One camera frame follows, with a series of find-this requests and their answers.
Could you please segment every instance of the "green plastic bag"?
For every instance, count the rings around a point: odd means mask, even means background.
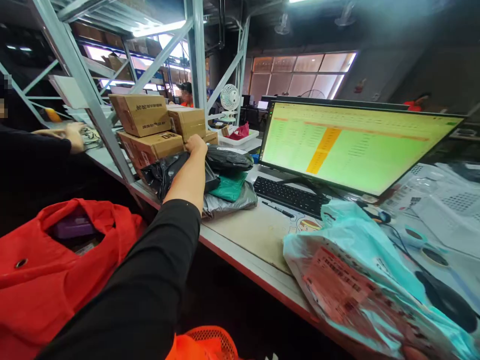
[[[220,175],[220,185],[215,190],[210,191],[209,194],[234,203],[240,197],[246,177],[247,173],[243,171],[229,175],[228,177]]]

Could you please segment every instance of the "keyboard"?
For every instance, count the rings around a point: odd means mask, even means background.
[[[330,201],[325,196],[297,189],[265,177],[258,176],[253,184],[255,193],[274,203],[296,210],[313,218],[321,220],[321,208]]]

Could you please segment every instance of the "black pen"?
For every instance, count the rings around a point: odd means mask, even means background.
[[[288,216],[290,219],[295,217],[295,215],[292,215],[291,213],[286,212],[285,210],[282,210],[282,209],[279,208],[279,207],[272,206],[272,205],[270,205],[270,204],[269,204],[268,202],[266,202],[266,201],[262,201],[262,203],[264,203],[265,205],[267,205],[268,207],[270,207],[270,208],[272,208],[272,209],[275,209],[275,210],[281,212],[283,215]]]

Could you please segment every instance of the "black sleeve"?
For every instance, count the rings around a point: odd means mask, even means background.
[[[164,359],[199,235],[193,204],[163,204],[105,288],[37,359]]]
[[[0,163],[8,171],[0,183],[26,183],[35,174],[35,181],[61,174],[70,157],[72,144],[68,139],[33,134],[0,124]]]

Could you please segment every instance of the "red bag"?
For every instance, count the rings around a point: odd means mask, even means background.
[[[104,234],[83,256],[46,233],[78,206]],[[142,218],[124,206],[75,198],[44,208],[0,238],[2,359],[35,357],[100,292],[143,230]]]
[[[232,132],[228,139],[241,140],[243,138],[246,138],[249,135],[249,132],[249,123],[247,121],[245,125],[240,126],[234,132]]]

